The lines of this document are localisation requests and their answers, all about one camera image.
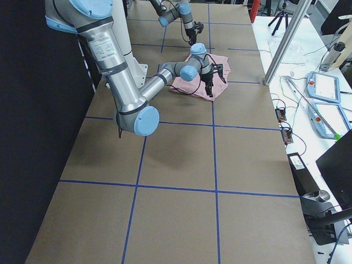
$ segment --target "tripod leg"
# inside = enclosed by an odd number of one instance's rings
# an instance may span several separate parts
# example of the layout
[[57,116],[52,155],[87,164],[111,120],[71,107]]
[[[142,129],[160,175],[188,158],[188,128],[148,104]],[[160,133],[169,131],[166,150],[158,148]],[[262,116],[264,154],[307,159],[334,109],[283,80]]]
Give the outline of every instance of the tripod leg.
[[271,20],[271,22],[268,24],[268,26],[271,26],[271,25],[274,23],[274,21],[275,21],[279,16],[281,16],[281,12],[278,13],[278,14],[274,17],[273,20]]
[[282,20],[282,17],[283,17],[283,14],[280,16],[279,21],[278,21],[278,23],[276,24],[276,26],[275,26],[275,28],[274,28],[274,31],[273,31],[272,34],[271,34],[272,36],[275,35],[275,32],[279,29],[280,23],[281,23],[281,20]]
[[286,29],[288,27],[288,13],[285,13],[285,23],[286,23]]

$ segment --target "dark backdrop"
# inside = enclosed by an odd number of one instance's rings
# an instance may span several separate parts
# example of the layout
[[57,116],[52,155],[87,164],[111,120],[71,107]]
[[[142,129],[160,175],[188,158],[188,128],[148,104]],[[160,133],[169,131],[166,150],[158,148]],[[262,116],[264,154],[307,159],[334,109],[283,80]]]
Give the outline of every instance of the dark backdrop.
[[[24,263],[93,97],[44,1],[0,2],[0,263]],[[99,75],[91,69],[95,82]]]

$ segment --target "green tip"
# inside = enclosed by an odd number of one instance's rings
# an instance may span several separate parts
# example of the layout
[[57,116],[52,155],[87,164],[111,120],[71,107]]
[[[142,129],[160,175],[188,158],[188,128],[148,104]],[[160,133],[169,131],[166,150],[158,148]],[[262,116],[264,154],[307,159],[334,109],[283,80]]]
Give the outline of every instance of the green tip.
[[334,138],[336,139],[336,141],[338,141],[341,138],[341,136],[339,134],[335,134]]

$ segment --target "light blue cap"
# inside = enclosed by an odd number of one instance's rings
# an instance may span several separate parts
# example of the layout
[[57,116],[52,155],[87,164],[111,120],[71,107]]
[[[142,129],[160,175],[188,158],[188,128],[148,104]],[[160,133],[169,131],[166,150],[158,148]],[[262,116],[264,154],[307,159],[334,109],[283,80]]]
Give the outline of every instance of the light blue cap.
[[58,31],[66,32],[66,33],[78,34],[77,30],[72,26],[55,21],[47,16],[45,16],[45,18],[46,18],[46,24],[51,29],[55,29]]
[[197,74],[197,69],[192,65],[183,66],[180,70],[180,77],[185,81],[192,81]]
[[207,52],[207,49],[205,48],[204,44],[201,42],[195,43],[191,47],[191,54],[192,55],[200,55],[200,54],[204,54],[206,52]]
[[189,3],[182,3],[178,8],[178,12],[180,12],[181,15],[188,15],[192,12],[192,9]]
[[103,19],[111,16],[112,0],[69,0],[86,17]]
[[164,18],[162,16],[159,16],[158,20],[163,27],[166,27],[169,24],[169,22],[166,20],[166,18]]
[[159,112],[155,107],[146,106],[139,112],[134,121],[134,133],[138,136],[149,136],[159,125]]

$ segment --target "pink towel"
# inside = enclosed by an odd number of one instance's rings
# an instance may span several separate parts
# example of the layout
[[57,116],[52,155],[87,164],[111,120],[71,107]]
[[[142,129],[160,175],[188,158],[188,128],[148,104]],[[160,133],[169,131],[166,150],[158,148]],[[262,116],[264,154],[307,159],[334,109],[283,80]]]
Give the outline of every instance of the pink towel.
[[[220,64],[220,63],[223,64],[223,77],[225,78],[225,80],[227,82],[227,76],[231,72],[230,66],[227,63],[228,57],[218,56],[218,55],[214,55],[214,54],[211,54],[210,56],[214,59],[214,61],[217,64]],[[193,79],[193,81],[185,81],[181,77],[176,77],[174,82],[172,83],[172,85],[175,86],[179,91],[190,94],[197,89],[197,87],[199,85],[199,79],[200,79],[199,74]],[[212,89],[213,97],[209,97],[205,93],[204,82],[201,82],[199,89],[193,95],[198,96],[198,97],[202,97],[202,98],[209,100],[209,101],[214,101],[215,98],[218,97],[227,88],[228,84],[227,83],[224,84],[224,82],[220,79],[220,77],[217,73],[214,73],[213,83],[214,83],[214,86]],[[170,90],[177,92],[177,90],[172,87],[170,87]]]

